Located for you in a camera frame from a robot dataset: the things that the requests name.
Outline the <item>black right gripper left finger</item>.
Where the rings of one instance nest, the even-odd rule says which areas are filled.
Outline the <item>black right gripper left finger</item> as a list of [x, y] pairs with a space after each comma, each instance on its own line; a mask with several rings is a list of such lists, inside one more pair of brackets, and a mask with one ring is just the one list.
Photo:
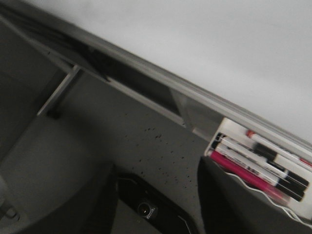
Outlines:
[[14, 177], [29, 224], [20, 234], [107, 234], [117, 206], [111, 162], [23, 166]]

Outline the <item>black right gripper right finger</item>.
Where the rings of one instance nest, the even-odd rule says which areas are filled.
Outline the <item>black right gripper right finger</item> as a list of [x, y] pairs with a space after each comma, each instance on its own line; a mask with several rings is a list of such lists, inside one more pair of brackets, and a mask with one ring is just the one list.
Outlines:
[[207, 234], [310, 234], [312, 230], [256, 198], [208, 157], [197, 170], [198, 195]]

